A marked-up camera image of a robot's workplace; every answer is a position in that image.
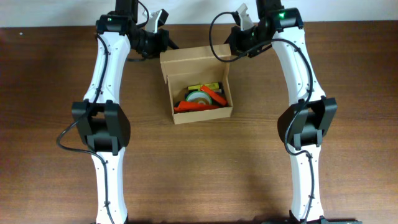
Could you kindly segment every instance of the orange object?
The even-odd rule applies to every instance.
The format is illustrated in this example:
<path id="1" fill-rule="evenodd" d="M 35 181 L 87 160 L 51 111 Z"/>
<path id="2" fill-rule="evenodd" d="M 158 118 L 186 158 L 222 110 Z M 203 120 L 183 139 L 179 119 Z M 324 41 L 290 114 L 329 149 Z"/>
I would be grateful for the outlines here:
<path id="1" fill-rule="evenodd" d="M 187 101 L 181 101 L 178 104 L 178 107 L 174 108 L 174 111 L 176 113 L 178 112 L 186 112 L 186 111 L 204 111 L 204 110 L 213 110 L 220 108 L 219 106 L 216 105 L 203 105 L 199 103 L 191 103 Z"/>
<path id="2" fill-rule="evenodd" d="M 203 85 L 200 90 L 209 94 L 213 100 L 217 101 L 217 103 L 221 104 L 222 106 L 228 105 L 226 99 L 215 93 L 213 90 L 209 89 L 207 86 Z"/>

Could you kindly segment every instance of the tape roll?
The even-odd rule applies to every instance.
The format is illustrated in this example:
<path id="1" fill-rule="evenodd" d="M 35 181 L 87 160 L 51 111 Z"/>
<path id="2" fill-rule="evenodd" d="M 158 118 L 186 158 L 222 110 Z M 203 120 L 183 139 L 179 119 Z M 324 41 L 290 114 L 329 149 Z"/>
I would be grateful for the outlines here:
<path id="1" fill-rule="evenodd" d="M 194 91 L 187 96 L 188 102 L 198 103 L 202 105 L 212 105 L 213 102 L 209 94 L 204 91 Z"/>

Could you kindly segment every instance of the cardboard box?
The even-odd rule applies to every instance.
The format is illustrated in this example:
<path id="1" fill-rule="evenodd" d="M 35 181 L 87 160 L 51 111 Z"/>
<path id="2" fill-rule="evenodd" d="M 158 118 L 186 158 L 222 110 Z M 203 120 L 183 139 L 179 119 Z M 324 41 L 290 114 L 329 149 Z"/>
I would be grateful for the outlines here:
<path id="1" fill-rule="evenodd" d="M 220 58 L 231 58 L 228 44 L 215 45 L 214 50 Z M 229 90 L 229 63 L 220 62 L 214 57 L 210 47 L 168 50 L 160 54 L 164 81 L 169 87 L 171 110 L 174 124 L 229 118 L 233 110 Z M 187 87 L 221 82 L 228 106 L 215 110 L 174 113 L 174 104 L 185 100 Z"/>

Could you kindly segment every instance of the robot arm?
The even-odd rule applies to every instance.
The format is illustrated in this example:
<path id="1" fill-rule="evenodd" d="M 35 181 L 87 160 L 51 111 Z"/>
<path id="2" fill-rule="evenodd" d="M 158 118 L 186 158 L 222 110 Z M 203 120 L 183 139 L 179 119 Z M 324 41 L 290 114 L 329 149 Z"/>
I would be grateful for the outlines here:
<path id="1" fill-rule="evenodd" d="M 226 43 L 229 43 L 232 53 L 238 55 L 238 58 L 246 54 L 255 57 L 271 45 L 276 51 L 289 92 L 290 107 L 278 120 L 278 132 L 290 151 L 292 166 L 294 196 L 290 223 L 334 223 L 327 222 L 323 217 L 318 164 L 323 137 L 337 110 L 336 101 L 334 98 L 326 98 L 315 77 L 305 45 L 299 10 L 284 9 L 280 0 L 256 2 L 260 18 L 258 26 L 245 25 L 247 23 L 242 18 L 245 21 L 251 20 L 248 15 L 242 17 L 247 10 L 243 4 L 236 12 L 230 13 L 241 27 L 232 28 Z"/>
<path id="2" fill-rule="evenodd" d="M 75 122 L 57 139 L 63 149 L 91 154 L 98 188 L 96 223 L 100 224 L 127 222 L 123 157 L 130 140 L 130 123 L 119 105 L 119 91 L 130 49 L 146 59 L 158 57 L 167 47 L 178 48 L 167 30 L 158 30 L 167 20 L 165 10 L 160 11 L 159 17 L 149 19 L 150 31 L 141 29 L 145 24 L 136 25 L 139 3 L 138 0 L 116 0 L 115 11 L 102 15 L 97 21 L 98 55 L 90 87 L 84 101 L 72 106 Z M 74 126 L 89 151 L 60 144 L 62 136 Z"/>

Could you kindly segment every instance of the wood grain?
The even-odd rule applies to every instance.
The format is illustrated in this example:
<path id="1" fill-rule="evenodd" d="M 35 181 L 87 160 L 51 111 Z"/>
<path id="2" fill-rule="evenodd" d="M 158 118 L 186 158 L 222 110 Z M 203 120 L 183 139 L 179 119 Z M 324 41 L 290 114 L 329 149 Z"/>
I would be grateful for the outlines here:
<path id="1" fill-rule="evenodd" d="M 230 25 L 215 26 L 222 43 Z M 167 26 L 181 47 L 208 45 L 208 26 Z M 94 27 L 0 29 L 0 223 L 90 223 L 95 170 L 59 149 L 96 60 Z M 338 112 L 323 144 L 327 218 L 398 219 L 398 22 L 306 24 L 317 78 Z M 277 134 L 288 107 L 273 51 L 231 65 L 230 119 L 174 125 L 158 60 L 128 63 L 121 105 L 131 122 L 124 198 L 131 220 L 231 222 L 285 217 L 290 161 Z M 65 144 L 82 147 L 76 131 Z"/>

